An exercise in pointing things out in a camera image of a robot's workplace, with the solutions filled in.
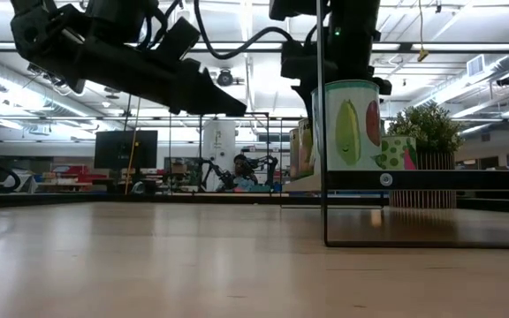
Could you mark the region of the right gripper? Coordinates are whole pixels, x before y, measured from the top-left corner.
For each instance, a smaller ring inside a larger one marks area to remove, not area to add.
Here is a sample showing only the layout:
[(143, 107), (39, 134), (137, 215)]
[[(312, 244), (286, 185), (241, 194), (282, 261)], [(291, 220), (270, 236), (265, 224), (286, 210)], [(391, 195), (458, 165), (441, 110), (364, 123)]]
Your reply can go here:
[[(283, 78), (303, 80), (316, 80), (317, 79), (317, 55), (318, 43), (311, 42), (309, 44), (296, 41), (283, 42), (281, 45), (280, 61), (281, 71), (280, 75)], [(339, 79), (338, 66), (334, 61), (328, 59), (327, 45), (323, 45), (323, 53), (325, 55), (323, 61), (324, 81), (326, 83)], [(380, 95), (391, 95), (392, 84), (387, 79), (379, 77), (372, 77), (372, 82), (379, 88)], [(313, 119), (313, 88), (300, 83), (298, 86), (292, 86), (298, 96), (304, 102), (309, 120)]]

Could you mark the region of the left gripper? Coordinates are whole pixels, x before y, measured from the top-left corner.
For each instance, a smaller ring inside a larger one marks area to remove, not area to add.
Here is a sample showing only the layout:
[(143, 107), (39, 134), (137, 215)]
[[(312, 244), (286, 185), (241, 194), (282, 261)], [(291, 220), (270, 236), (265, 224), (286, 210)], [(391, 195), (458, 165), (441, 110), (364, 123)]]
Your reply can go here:
[(209, 70), (191, 58), (174, 72), (146, 60), (130, 47), (97, 39), (82, 44), (55, 42), (36, 51), (31, 62), (63, 80), (76, 93), (92, 81), (170, 108), (173, 114), (240, 117), (247, 106), (214, 84)]

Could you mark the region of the corn picture tin can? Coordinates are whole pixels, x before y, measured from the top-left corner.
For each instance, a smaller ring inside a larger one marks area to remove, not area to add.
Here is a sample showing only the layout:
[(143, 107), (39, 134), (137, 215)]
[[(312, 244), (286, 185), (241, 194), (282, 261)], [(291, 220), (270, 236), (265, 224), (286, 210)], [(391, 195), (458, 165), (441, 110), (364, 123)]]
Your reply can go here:
[(381, 170), (379, 86), (365, 80), (341, 80), (324, 87), (325, 104), (312, 92), (314, 173), (322, 172), (322, 134), (326, 134), (327, 168)]

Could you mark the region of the green dotted peas can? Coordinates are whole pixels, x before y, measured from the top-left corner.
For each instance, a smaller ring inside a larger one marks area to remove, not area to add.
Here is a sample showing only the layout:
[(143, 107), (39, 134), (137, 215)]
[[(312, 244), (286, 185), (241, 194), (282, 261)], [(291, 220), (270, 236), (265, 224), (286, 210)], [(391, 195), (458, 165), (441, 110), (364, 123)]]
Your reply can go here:
[(416, 170), (416, 140), (408, 136), (384, 136), (381, 142), (382, 153), (377, 158), (383, 170)]

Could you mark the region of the white round pillar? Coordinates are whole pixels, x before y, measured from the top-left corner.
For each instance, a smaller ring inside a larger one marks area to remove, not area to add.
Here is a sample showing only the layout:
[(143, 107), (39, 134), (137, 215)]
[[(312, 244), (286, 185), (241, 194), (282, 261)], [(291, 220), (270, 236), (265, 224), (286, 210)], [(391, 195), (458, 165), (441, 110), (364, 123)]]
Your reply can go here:
[(201, 158), (221, 170), (233, 171), (236, 155), (236, 123), (229, 120), (209, 121), (202, 130)]

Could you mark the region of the person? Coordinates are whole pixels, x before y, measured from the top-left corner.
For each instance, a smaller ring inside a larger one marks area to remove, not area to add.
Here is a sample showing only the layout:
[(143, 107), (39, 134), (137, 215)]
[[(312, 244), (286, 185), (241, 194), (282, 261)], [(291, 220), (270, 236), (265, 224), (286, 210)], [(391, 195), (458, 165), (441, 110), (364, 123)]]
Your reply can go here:
[(258, 185), (254, 170), (244, 155), (236, 155), (233, 159), (233, 183), (235, 192), (251, 192)]

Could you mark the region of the yellow hanging tag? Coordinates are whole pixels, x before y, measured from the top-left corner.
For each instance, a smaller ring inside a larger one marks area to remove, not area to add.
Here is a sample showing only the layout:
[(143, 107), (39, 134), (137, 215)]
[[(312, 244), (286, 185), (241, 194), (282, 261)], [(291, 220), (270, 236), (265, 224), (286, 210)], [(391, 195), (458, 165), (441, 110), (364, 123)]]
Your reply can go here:
[(418, 9), (419, 9), (419, 19), (420, 19), (420, 31), (419, 31), (419, 56), (417, 58), (417, 62), (421, 63), (428, 55), (429, 52), (424, 47), (424, 17), (423, 17), (423, 8), (422, 8), (422, 0), (418, 0)]

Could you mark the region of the green potted plant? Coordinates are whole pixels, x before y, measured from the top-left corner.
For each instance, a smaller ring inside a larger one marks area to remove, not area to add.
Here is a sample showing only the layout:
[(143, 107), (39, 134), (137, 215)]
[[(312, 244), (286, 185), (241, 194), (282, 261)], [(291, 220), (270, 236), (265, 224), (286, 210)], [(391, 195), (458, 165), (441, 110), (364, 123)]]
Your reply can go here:
[(440, 106), (408, 107), (390, 123), (389, 136), (415, 140), (408, 151), (417, 170), (454, 170), (455, 153), (463, 144), (460, 124)]

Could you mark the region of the yellow pole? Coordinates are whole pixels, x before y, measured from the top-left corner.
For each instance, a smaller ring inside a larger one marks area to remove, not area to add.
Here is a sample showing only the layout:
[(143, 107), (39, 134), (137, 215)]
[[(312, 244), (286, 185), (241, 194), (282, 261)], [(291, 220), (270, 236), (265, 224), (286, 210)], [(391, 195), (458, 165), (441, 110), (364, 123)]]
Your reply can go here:
[(133, 157), (134, 157), (134, 152), (135, 152), (135, 148), (136, 148), (136, 146), (135, 146), (136, 145), (136, 136), (137, 136), (139, 120), (140, 120), (141, 101), (142, 101), (142, 99), (141, 99), (141, 97), (139, 97), (138, 103), (137, 103), (135, 120), (134, 120), (135, 123), (134, 123), (133, 137), (132, 137), (132, 142), (131, 142), (131, 152), (129, 155), (128, 165), (127, 165), (126, 174), (125, 174), (124, 195), (128, 195), (128, 193), (129, 193), (129, 183), (131, 181), (131, 172), (133, 169)]

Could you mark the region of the black monitor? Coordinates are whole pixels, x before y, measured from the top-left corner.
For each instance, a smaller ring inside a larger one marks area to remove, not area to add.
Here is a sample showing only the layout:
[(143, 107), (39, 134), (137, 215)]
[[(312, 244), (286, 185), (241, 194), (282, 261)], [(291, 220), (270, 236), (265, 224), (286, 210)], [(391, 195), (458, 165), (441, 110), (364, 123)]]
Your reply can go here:
[[(98, 132), (95, 138), (96, 169), (127, 168), (133, 131)], [(157, 158), (157, 131), (138, 131), (133, 168), (154, 169)]]

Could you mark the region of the white air vent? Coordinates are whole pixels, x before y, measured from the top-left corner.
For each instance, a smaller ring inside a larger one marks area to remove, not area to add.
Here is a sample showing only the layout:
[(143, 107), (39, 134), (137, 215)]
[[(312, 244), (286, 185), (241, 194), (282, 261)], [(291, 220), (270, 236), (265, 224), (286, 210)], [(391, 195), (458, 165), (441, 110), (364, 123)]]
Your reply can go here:
[(484, 73), (486, 64), (485, 64), (485, 55), (478, 55), (466, 63), (467, 76), (469, 78), (477, 76), (481, 73)]

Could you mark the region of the red storage boxes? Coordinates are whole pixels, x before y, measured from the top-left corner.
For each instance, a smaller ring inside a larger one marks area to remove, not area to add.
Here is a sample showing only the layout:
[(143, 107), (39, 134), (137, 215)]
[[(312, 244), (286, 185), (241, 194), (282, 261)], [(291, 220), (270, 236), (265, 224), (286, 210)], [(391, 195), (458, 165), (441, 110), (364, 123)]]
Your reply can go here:
[(102, 173), (93, 173), (86, 165), (59, 165), (52, 169), (57, 178), (73, 179), (75, 183), (92, 183), (97, 179), (105, 179), (108, 176)]

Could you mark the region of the black ceiling spotlight cluster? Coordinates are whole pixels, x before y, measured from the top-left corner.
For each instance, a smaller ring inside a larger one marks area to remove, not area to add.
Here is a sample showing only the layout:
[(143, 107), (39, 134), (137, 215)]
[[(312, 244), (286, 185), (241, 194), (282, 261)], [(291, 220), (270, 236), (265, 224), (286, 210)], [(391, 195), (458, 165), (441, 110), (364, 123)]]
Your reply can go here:
[(57, 87), (64, 87), (67, 85), (64, 78), (58, 76), (52, 72), (48, 72), (36, 64), (29, 63), (27, 70), (31, 72), (35, 77), (47, 80), (50, 84)]

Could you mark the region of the silver ventilation duct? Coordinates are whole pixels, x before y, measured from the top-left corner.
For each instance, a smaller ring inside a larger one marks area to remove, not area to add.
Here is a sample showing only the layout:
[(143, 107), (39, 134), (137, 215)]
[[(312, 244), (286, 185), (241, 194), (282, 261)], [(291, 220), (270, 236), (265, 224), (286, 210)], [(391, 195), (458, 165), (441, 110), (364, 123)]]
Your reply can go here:
[(0, 127), (65, 125), (95, 129), (96, 118), (77, 102), (39, 82), (40, 75), (21, 75), (0, 64)]

